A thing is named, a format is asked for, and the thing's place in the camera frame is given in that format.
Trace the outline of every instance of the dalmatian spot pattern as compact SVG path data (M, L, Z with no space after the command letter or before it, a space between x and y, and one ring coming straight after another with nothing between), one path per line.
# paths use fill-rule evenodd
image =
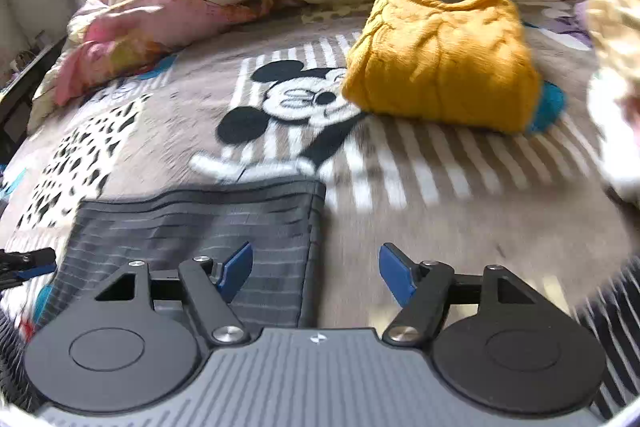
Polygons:
M150 96L94 116L63 137L31 193L18 230L70 225L82 198L100 197Z

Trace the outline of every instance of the teal fabric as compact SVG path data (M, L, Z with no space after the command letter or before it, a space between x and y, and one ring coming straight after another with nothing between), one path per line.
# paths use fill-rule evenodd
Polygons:
M33 323L36 324L40 318L40 316L42 315L42 311L44 310L44 305L47 303L47 300L49 299L49 295L51 293L51 285L47 284L46 286L44 286L44 288L42 290L40 290L40 293L38 293L38 296L36 297L36 302L35 305L33 307Z
M556 84L545 81L540 93L540 103L533 117L528 133L545 132L564 111L565 96Z
M12 181L8 187L0 189L0 200L8 200L11 193L18 187L18 185L22 181L25 172L27 172L27 169L22 169L22 171L20 171L20 174L15 177L15 180Z

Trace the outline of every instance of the dark gray fabric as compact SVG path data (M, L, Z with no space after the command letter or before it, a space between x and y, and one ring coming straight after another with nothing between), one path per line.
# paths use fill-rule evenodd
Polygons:
M254 266L231 304L238 317L249 327L313 325L324 192L315 179L290 176L82 201L38 327L124 263L175 269L196 255L224 259L246 241Z

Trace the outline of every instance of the pink fabric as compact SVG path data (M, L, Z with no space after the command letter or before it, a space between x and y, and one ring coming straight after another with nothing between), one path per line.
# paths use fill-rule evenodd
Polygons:
M131 0L113 6L90 23L82 44L62 63L56 103L65 105L172 50L267 15L273 6L272 0L233 6L205 0Z

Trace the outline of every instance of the yellow knitted sweater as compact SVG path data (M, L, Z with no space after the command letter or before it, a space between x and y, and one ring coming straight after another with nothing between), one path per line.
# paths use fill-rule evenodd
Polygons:
M363 110L517 133L542 82L508 0L376 0L342 95Z

